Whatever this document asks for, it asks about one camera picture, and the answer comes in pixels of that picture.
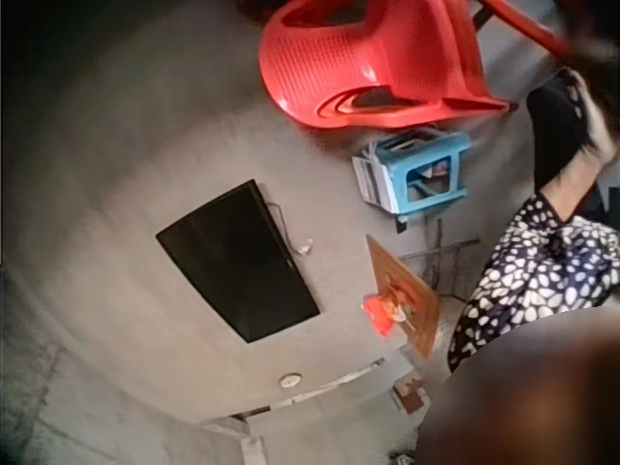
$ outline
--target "black and white patterned dress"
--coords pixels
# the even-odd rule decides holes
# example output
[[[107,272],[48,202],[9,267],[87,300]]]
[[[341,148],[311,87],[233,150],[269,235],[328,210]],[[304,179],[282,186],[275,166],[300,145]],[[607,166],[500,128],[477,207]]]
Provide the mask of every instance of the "black and white patterned dress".
[[[562,222],[544,196],[533,196],[495,247],[457,324],[450,371],[515,327],[603,304],[619,283],[620,232],[580,216]]]

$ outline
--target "round light fixture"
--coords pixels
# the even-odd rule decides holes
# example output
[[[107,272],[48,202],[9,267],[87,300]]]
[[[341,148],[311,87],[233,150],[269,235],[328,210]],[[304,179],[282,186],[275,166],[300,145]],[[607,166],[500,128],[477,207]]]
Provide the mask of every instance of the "round light fixture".
[[[299,373],[289,373],[280,378],[280,386],[284,389],[294,388],[301,382]]]

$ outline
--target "person's arm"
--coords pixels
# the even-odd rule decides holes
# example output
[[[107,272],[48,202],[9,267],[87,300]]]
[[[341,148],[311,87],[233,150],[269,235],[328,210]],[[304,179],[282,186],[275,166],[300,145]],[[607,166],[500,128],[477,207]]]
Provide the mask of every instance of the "person's arm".
[[[581,148],[573,159],[542,189],[562,221],[568,221],[588,194],[602,170],[601,163],[588,150]]]
[[[608,123],[603,111],[594,103],[581,75],[573,72],[575,89],[583,100],[590,142],[583,145],[573,159],[541,189],[541,194],[562,221],[571,218],[579,203],[590,191],[597,177],[618,154],[615,122]]]

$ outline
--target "black tv screen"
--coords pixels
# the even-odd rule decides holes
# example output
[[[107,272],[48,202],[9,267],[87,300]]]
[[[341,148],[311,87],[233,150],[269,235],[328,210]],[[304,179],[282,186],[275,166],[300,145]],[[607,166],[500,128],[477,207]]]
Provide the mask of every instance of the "black tv screen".
[[[254,180],[156,237],[202,298],[246,342],[319,315]]]

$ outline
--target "blue plastic stool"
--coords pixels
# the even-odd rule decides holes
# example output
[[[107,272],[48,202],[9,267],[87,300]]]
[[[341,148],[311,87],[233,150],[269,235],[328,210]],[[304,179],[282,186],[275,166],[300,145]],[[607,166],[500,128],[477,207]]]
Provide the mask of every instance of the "blue plastic stool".
[[[460,155],[471,146],[467,134],[446,133],[434,128],[414,128],[386,139],[371,142],[363,157],[354,157],[357,180],[362,196],[396,215],[398,222],[420,210],[467,195],[458,187]],[[433,166],[445,162],[446,192],[437,192],[424,181],[432,176]],[[415,189],[423,199],[410,200]]]

